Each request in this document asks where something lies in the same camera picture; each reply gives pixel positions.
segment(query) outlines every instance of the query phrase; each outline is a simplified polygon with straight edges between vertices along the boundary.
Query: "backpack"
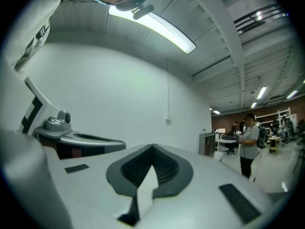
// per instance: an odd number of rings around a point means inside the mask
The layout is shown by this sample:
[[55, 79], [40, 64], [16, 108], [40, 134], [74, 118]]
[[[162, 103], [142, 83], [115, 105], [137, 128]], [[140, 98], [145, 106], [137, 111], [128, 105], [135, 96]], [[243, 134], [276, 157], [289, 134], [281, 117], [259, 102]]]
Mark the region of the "backpack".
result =
[[256, 141], [257, 147], [263, 149], [265, 145], [265, 137], [266, 137], [266, 129], [263, 128], [262, 126], [258, 127], [259, 134], [258, 134], [258, 139]]

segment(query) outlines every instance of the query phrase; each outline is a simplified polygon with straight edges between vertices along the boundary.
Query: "brown wall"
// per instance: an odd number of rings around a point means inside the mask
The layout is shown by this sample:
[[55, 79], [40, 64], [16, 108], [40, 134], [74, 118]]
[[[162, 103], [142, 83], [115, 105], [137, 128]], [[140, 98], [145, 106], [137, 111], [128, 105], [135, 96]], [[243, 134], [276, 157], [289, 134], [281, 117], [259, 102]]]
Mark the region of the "brown wall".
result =
[[[268, 115], [277, 112], [277, 110], [282, 111], [288, 109], [288, 107], [290, 107], [291, 109], [291, 114], [296, 114], [297, 122], [301, 119], [305, 120], [305, 97], [300, 97], [289, 102], [285, 102], [265, 108], [260, 108], [260, 109], [253, 109], [238, 114], [214, 116], [212, 117], [212, 129], [225, 128], [225, 131], [229, 132], [231, 131], [231, 126], [235, 121], [237, 121], [238, 123], [244, 122], [243, 118], [246, 116], [247, 113], [253, 113], [256, 116]], [[272, 119], [273, 116], [268, 116], [265, 118], [260, 118], [260, 122], [265, 122]]]

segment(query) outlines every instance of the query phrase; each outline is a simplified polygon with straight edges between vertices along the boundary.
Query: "floor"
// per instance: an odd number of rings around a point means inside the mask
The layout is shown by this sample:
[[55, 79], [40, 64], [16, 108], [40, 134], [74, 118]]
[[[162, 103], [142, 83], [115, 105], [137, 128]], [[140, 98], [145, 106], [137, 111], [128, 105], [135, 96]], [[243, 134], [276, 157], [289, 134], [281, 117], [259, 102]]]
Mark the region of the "floor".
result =
[[[269, 153], [269, 145], [264, 148], [254, 159], [251, 169], [250, 181], [264, 192], [270, 194], [273, 201], [277, 201], [283, 194], [289, 192], [296, 185], [301, 168], [301, 161], [293, 172], [296, 165], [300, 146], [297, 143], [290, 142], [284, 146], [280, 145], [278, 154]], [[238, 156], [238, 148], [235, 149], [235, 155], [225, 154], [222, 162], [233, 170], [241, 174], [240, 158]]]

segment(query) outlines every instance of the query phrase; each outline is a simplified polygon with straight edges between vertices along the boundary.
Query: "desk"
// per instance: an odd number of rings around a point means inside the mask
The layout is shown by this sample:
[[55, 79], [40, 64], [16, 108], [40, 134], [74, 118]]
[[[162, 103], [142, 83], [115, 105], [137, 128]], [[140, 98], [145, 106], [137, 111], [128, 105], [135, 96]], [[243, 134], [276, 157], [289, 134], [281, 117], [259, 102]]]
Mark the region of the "desk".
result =
[[277, 136], [277, 137], [270, 137], [269, 138], [269, 140], [271, 141], [271, 140], [274, 140], [274, 142], [275, 142], [275, 146], [274, 147], [271, 147], [270, 148], [270, 150], [274, 150], [277, 154], [278, 154], [278, 150], [277, 150], [277, 141], [278, 140], [281, 140], [281, 138], [279, 137], [279, 136]]
[[235, 140], [216, 140], [217, 144], [217, 151], [219, 151], [219, 143], [236, 143]]

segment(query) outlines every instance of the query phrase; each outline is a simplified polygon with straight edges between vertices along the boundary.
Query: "black pants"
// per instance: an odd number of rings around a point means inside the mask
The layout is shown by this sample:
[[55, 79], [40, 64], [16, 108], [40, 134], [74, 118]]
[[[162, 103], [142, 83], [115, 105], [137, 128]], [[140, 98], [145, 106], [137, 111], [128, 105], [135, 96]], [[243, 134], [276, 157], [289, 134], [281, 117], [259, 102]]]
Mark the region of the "black pants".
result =
[[251, 175], [251, 164], [254, 159], [248, 159], [244, 157], [240, 157], [240, 167], [242, 169], [243, 176], [250, 178]]

